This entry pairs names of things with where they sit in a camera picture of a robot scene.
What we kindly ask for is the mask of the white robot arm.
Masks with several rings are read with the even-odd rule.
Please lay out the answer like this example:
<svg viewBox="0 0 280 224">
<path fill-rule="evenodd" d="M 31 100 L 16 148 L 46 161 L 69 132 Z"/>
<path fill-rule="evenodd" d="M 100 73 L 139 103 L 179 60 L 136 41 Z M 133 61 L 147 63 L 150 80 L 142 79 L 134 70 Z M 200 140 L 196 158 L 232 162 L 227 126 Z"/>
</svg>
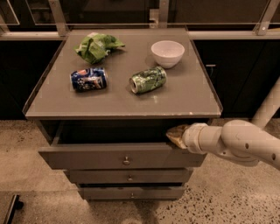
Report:
<svg viewBox="0 0 280 224">
<path fill-rule="evenodd" d="M 180 149 L 194 154 L 212 153 L 244 166 L 255 166 L 262 161 L 280 170 L 280 139 L 263 130 L 279 107 L 280 78 L 252 122 L 232 120 L 223 126 L 179 125 L 169 129 L 166 135 Z"/>
</svg>

